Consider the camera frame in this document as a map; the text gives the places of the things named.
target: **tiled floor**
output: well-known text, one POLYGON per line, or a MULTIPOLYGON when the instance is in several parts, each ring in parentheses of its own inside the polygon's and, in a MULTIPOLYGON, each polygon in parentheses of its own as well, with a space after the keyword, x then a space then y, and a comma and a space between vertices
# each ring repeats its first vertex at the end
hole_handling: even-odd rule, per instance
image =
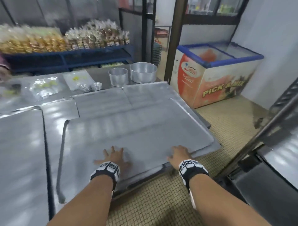
MULTIPOLYGON (((235 97, 198 108, 211 123, 211 132, 222 144, 214 153, 198 158, 215 176, 257 132, 255 107, 235 97)), ((193 210, 179 176, 163 175, 112 203, 107 225, 203 225, 193 210)))

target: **aluminum tray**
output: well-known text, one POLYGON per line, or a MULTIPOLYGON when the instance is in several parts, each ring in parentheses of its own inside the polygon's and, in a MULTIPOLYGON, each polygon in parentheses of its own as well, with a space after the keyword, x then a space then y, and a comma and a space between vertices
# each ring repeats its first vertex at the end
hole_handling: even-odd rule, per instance
POLYGON ((167 162, 171 146, 184 145, 190 152, 214 142, 213 136, 177 101, 169 99, 97 118, 66 121, 57 179, 60 203, 69 202, 89 182, 103 159, 103 149, 124 147, 124 159, 133 163, 121 180, 167 162))
POLYGON ((46 225, 46 156, 39 107, 0 118, 0 178, 0 224, 46 225))

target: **blue metal shelf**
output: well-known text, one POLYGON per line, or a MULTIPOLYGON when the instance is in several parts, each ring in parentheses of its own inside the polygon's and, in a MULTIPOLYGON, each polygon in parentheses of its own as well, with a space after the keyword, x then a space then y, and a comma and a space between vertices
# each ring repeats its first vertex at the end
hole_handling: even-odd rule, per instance
POLYGON ((130 44, 100 49, 79 49, 64 52, 28 54, 5 54, 14 73, 48 74, 71 71, 74 67, 84 67, 113 62, 134 61, 133 46, 130 44))

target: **wrist tracker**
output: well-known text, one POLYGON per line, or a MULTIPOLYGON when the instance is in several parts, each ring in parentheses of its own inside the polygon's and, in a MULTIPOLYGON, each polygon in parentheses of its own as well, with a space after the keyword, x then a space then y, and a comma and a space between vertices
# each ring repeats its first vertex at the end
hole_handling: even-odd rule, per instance
POLYGON ((208 171, 198 161, 187 159, 179 164, 179 175, 181 176, 182 181, 187 188, 187 191, 190 195, 191 203, 195 210, 197 209, 197 207, 195 206, 193 195, 191 193, 191 190, 189 189, 189 181, 197 174, 206 174, 209 176, 208 171))
POLYGON ((113 162, 104 162, 102 163, 97 170, 95 170, 91 174, 90 181, 100 175, 107 175, 113 180, 113 190, 112 190, 112 195, 113 192, 115 191, 117 181, 120 177, 120 168, 117 164, 113 162))

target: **ice cream freezer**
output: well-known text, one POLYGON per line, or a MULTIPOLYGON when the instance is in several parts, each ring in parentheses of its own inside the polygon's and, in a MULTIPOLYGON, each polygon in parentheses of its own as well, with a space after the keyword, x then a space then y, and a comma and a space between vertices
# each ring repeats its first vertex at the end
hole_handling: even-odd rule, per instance
POLYGON ((126 160, 133 164, 118 183, 114 199, 170 170, 166 156, 171 153, 172 145, 187 146, 193 157, 221 147, 202 122, 204 119, 166 82, 136 84, 130 81, 123 88, 112 88, 107 72, 106 68, 88 70, 95 82, 103 84, 104 90, 75 94, 66 89, 61 95, 58 93, 56 99, 53 96, 50 102, 37 101, 34 106, 25 107, 20 101, 16 106, 21 109, 10 109, 10 113, 0 111, 3 117, 3 120, 0 118, 3 123, 1 137, 7 138, 0 143, 0 149, 5 150, 0 153, 1 161, 7 163, 1 164, 5 167, 2 178, 7 182, 3 189, 11 195, 0 195, 5 201, 0 204, 2 209, 9 204, 16 210, 11 211, 13 216, 27 217, 28 223, 30 219, 40 219, 37 222, 44 224, 86 186, 96 168, 93 160, 101 159, 102 149, 109 149, 111 145, 124 147, 126 160), (14 142, 15 136, 10 137, 13 133, 19 136, 17 142, 14 142), (9 143, 16 148, 10 150, 9 143), (145 150, 143 144, 150 148, 145 150), (18 161, 22 164, 15 170, 18 161), (28 169, 28 173, 20 174, 19 178, 19 168, 28 169), (79 178, 76 177, 78 171, 81 172, 79 178), (28 186, 20 193, 8 189, 20 188, 18 185, 22 181, 28 186), (16 208, 18 202, 24 203, 23 209, 16 208))
POLYGON ((171 86, 193 108, 241 93, 263 55, 236 43, 178 46, 171 86))

